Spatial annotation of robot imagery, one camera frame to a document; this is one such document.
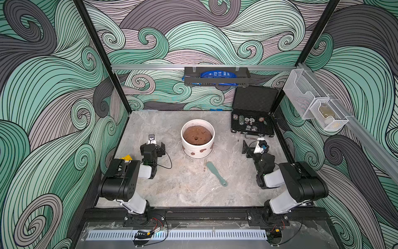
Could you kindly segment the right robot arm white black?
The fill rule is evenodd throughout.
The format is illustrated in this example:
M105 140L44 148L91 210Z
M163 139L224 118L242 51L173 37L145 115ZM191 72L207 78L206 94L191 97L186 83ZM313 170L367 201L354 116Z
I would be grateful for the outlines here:
M265 207L276 215L289 213L292 209L323 199L329 195L325 181L306 162L277 164L269 152L264 138L251 143L243 141L241 153L252 159L256 168L256 182L261 189L286 190L265 202Z

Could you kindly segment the white ceramic pot with mud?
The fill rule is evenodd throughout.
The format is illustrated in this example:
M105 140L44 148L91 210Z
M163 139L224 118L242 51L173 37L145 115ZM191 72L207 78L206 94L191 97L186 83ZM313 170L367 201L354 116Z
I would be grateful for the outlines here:
M214 150L215 130L206 120L185 123L180 132L182 151L193 159L208 157Z

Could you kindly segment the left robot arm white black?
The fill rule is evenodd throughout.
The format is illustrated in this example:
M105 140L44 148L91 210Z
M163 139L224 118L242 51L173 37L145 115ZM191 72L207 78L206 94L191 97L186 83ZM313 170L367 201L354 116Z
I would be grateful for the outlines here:
M158 158L166 155L164 143L144 144L140 147L143 159L113 159L99 183L98 196L117 202L130 214L145 213L148 201L137 192L137 180L153 179L157 173Z

